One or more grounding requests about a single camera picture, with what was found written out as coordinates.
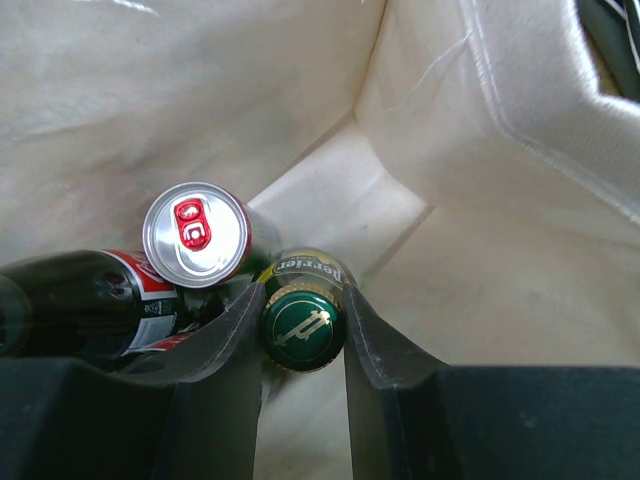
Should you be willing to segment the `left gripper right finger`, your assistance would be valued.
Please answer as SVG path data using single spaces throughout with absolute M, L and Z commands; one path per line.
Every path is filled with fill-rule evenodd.
M 450 366 L 344 293 L 357 479 L 635 479 L 639 372 Z

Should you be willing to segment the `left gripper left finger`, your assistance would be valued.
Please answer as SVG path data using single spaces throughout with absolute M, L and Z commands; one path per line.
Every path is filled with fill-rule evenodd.
M 1 363 L 5 479 L 249 479 L 261 405 L 260 284 L 170 350 L 105 373 Z

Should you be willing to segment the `cola glass bottle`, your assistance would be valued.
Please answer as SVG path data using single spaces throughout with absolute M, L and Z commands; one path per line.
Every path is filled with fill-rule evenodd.
M 31 329 L 32 309 L 24 292 L 1 277 L 1 355 L 17 355 Z
M 233 298 L 226 286 L 172 284 L 139 251 L 41 256 L 2 267 L 2 276 L 24 292 L 32 309 L 26 343 L 4 357 L 76 357 L 107 368 L 203 327 Z

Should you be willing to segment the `green glass bottle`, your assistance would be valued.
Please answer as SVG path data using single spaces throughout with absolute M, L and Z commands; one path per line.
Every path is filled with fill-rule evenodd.
M 346 335 L 343 292 L 356 280 L 335 256 L 297 247 L 280 252 L 257 281 L 266 293 L 259 322 L 266 405 L 296 375 L 322 369 L 338 356 Z

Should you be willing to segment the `red bull energy can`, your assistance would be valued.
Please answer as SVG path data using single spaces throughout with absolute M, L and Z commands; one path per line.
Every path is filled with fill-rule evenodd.
M 186 182 L 164 191 L 149 207 L 142 245 L 164 279 L 205 288 L 261 273 L 282 250 L 282 238 L 267 217 L 228 190 Z

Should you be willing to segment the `beige canvas tote bag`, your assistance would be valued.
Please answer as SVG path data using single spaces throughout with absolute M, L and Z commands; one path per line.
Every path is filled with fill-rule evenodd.
M 217 183 L 450 366 L 639 372 L 639 106 L 575 1 L 5 1 L 1 259 L 135 249 Z M 357 479 L 344 351 L 249 479 Z

